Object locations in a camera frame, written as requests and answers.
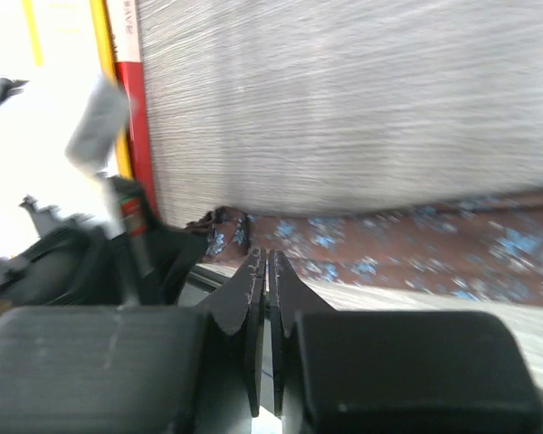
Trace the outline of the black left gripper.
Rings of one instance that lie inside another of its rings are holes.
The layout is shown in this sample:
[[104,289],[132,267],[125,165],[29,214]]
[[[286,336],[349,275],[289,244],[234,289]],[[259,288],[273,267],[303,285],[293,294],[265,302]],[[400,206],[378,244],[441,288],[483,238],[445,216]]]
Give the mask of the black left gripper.
[[[142,258],[146,266],[129,266],[142,289],[142,304],[175,304],[189,272],[205,255],[206,239],[160,221],[139,182],[119,176],[110,181],[128,225],[126,258]],[[11,259],[0,258],[0,316],[23,306],[121,303],[119,247],[101,227],[88,228],[79,214],[60,218],[51,206],[39,209],[32,196],[20,206],[40,239]]]

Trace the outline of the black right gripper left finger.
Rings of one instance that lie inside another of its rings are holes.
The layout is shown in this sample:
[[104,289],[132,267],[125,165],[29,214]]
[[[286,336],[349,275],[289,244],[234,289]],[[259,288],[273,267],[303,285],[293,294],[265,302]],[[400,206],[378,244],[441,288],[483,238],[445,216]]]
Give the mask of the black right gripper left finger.
[[0,316],[0,433],[248,433],[260,407],[266,255],[193,307]]

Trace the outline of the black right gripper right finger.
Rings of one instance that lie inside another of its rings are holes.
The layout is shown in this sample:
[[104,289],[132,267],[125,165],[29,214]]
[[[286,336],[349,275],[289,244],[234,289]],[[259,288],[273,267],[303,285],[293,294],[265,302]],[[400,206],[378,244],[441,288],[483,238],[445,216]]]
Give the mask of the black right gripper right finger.
[[274,409],[286,433],[540,433],[511,331],[482,311],[341,311],[269,259]]

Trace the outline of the brown blue-flowered tie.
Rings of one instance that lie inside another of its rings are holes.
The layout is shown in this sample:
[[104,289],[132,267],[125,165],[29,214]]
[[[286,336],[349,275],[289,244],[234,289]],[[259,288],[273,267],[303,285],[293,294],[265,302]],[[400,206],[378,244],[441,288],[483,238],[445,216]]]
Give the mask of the brown blue-flowered tie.
[[186,229],[210,263],[280,250],[303,278],[543,307],[543,190],[337,217],[219,207]]

